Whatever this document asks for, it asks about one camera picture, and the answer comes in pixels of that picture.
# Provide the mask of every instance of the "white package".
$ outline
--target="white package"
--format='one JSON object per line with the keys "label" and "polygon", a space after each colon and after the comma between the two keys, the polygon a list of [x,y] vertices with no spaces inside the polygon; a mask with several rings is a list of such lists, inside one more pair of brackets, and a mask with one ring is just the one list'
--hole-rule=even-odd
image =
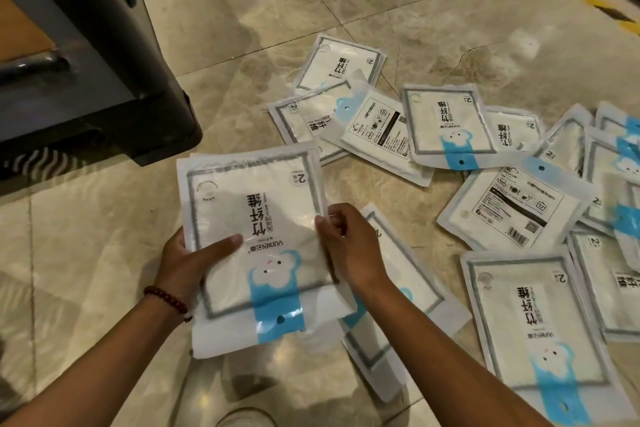
{"label": "white package", "polygon": [[427,187],[433,169],[413,162],[402,103],[365,81],[350,78],[353,100],[344,100],[322,134],[324,139],[389,172]]}
{"label": "white package", "polygon": [[[445,334],[452,336],[471,319],[467,308],[424,267],[373,205],[361,210],[378,232],[380,250],[391,281]],[[342,319],[348,330],[342,342],[360,372],[384,402],[402,389],[409,374],[385,334],[358,300],[358,311]]]}
{"label": "white package", "polygon": [[640,180],[640,150],[622,137],[587,128],[582,177],[596,185],[596,197],[580,221],[613,236],[620,178]]}
{"label": "white package", "polygon": [[404,85],[402,101],[418,164],[465,171],[509,165],[516,154],[493,134],[474,84]]}
{"label": "white package", "polygon": [[318,34],[306,63],[293,81],[295,93],[309,91],[342,80],[361,70],[372,85],[378,81],[387,54],[351,41]]}
{"label": "white package", "polygon": [[510,167],[472,172],[437,223],[473,250],[560,245],[595,187],[524,152]]}
{"label": "white package", "polygon": [[461,263],[489,371],[554,423],[636,418],[566,247]]}
{"label": "white package", "polygon": [[348,155],[347,151],[323,139],[320,135],[331,122],[341,99],[353,96],[347,80],[331,86],[285,98],[268,105],[280,135],[287,144],[315,140],[320,149],[320,164]]}
{"label": "white package", "polygon": [[244,237],[200,287],[195,358],[272,341],[355,310],[346,283],[332,279],[314,226],[316,215],[326,215],[315,142],[199,155],[179,159],[177,169],[188,249]]}
{"label": "white package", "polygon": [[640,272],[640,184],[620,178],[614,183],[618,203],[613,232],[628,267]]}
{"label": "white package", "polygon": [[591,125],[591,113],[576,103],[551,127],[542,141],[533,144],[532,148],[536,149],[534,156],[582,176],[584,132]]}
{"label": "white package", "polygon": [[575,279],[584,280],[605,338],[639,342],[640,273],[627,265],[618,241],[596,230],[574,229],[567,244]]}
{"label": "white package", "polygon": [[545,133],[540,117],[519,108],[487,107],[493,133],[500,144],[508,149],[523,150],[538,142]]}
{"label": "white package", "polygon": [[598,105],[595,126],[616,137],[623,137],[632,144],[640,144],[640,119],[628,115],[608,101],[601,101]]}

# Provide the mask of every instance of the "tile floor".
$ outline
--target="tile floor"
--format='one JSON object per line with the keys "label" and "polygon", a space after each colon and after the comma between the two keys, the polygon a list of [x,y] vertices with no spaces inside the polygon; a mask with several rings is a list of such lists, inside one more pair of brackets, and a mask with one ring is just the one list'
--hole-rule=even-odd
{"label": "tile floor", "polygon": [[[403,82],[471,81],[487,103],[535,110],[548,125],[575,102],[633,110],[640,89],[640,39],[581,0],[145,2],[202,125],[202,152],[282,144],[266,104],[286,95],[320,31],[387,51],[378,86],[389,95]],[[140,168],[113,158],[0,201],[1,409],[41,391],[138,300],[181,221],[174,161]],[[435,224],[458,174],[438,171],[422,189],[354,157],[323,172],[330,196],[377,204],[467,301],[457,261],[465,246]],[[473,324],[456,339],[481,361]],[[640,345],[609,349],[640,410]],[[114,425],[212,427],[238,406],[265,408],[283,427],[438,425],[412,383],[380,404],[340,345],[311,355],[289,335],[197,361],[186,326]]]}

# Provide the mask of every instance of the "plastic package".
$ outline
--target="plastic package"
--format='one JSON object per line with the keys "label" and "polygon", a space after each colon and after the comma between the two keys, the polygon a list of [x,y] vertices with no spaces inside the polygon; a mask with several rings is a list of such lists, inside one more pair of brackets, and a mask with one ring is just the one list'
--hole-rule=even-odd
{"label": "plastic package", "polygon": [[545,133],[540,117],[527,110],[507,107],[487,107],[493,133],[500,144],[510,150],[523,150],[538,142]]}
{"label": "plastic package", "polygon": [[640,144],[640,119],[632,117],[608,101],[601,101],[596,110],[596,128]]}
{"label": "plastic package", "polygon": [[332,85],[358,69],[375,86],[386,58],[387,54],[379,49],[318,34],[305,65],[293,81],[293,91]]}
{"label": "plastic package", "polygon": [[409,144],[418,164],[465,171],[509,165],[476,85],[404,85]]}
{"label": "plastic package", "polygon": [[551,422],[635,419],[566,247],[461,258],[487,368]]}
{"label": "plastic package", "polygon": [[[380,211],[368,204],[362,215],[378,232],[380,250],[392,282],[445,334],[452,336],[470,319],[467,308],[420,264]],[[402,389],[409,375],[388,339],[358,300],[358,311],[342,319],[349,330],[342,342],[363,376],[384,402]]]}
{"label": "plastic package", "polygon": [[614,235],[628,267],[640,272],[640,184],[620,178],[615,181],[614,193],[618,197]]}
{"label": "plastic package", "polygon": [[198,294],[194,358],[240,350],[355,310],[334,282],[314,218],[326,215],[315,142],[177,161],[189,250],[243,234]]}
{"label": "plastic package", "polygon": [[640,273],[627,265],[615,238],[574,229],[567,240],[575,273],[589,291],[600,330],[608,341],[640,341]]}
{"label": "plastic package", "polygon": [[534,156],[582,176],[584,132],[591,125],[591,113],[576,103],[551,127],[541,142],[532,146],[536,149]]}
{"label": "plastic package", "polygon": [[331,122],[338,101],[352,96],[351,85],[343,80],[270,103],[269,114],[287,144],[315,140],[320,149],[320,164],[324,165],[348,154],[320,135]]}
{"label": "plastic package", "polygon": [[595,196],[571,172],[518,153],[511,167],[473,172],[437,223],[473,250],[560,245]]}
{"label": "plastic package", "polygon": [[433,169],[413,162],[402,104],[365,81],[347,80],[354,99],[344,99],[322,134],[324,139],[389,172],[427,187]]}
{"label": "plastic package", "polygon": [[596,185],[596,197],[580,221],[613,236],[620,178],[640,181],[640,149],[623,137],[587,128],[582,177]]}

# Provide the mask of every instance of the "barcode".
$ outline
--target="barcode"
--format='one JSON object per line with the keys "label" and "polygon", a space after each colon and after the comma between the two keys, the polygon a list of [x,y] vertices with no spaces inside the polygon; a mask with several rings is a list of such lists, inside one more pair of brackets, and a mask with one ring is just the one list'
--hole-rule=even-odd
{"label": "barcode", "polygon": [[533,222],[533,221],[529,221],[529,222],[527,223],[527,226],[526,226],[526,227],[524,227],[524,229],[525,229],[525,230],[527,230],[528,232],[531,232],[531,233],[535,233],[535,232],[537,232],[537,231],[538,231],[538,228],[539,228],[539,227],[538,227],[538,224],[537,224],[537,223],[535,223],[535,222]]}
{"label": "barcode", "polygon": [[529,239],[527,237],[525,237],[524,235],[521,235],[518,233],[518,230],[514,229],[513,227],[509,228],[509,231],[507,232],[508,236],[510,236],[511,238],[513,238],[516,243],[520,246],[524,246],[527,244],[527,242],[529,241]]}

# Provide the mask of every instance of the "bracelet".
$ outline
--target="bracelet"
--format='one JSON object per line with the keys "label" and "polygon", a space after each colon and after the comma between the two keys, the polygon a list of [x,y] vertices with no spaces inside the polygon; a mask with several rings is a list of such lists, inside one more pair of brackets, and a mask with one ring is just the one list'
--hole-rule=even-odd
{"label": "bracelet", "polygon": [[[188,313],[188,311],[189,311],[189,308],[187,307],[187,304],[185,304],[184,302],[176,299],[170,293],[164,291],[163,289],[160,289],[159,287],[146,286],[145,290],[144,290],[144,295],[147,295],[147,294],[151,294],[153,296],[160,297],[164,302],[166,302],[171,307],[176,309],[183,316],[186,315]],[[192,318],[193,318],[193,316],[189,316],[188,318],[184,318],[184,322],[188,323]]]}

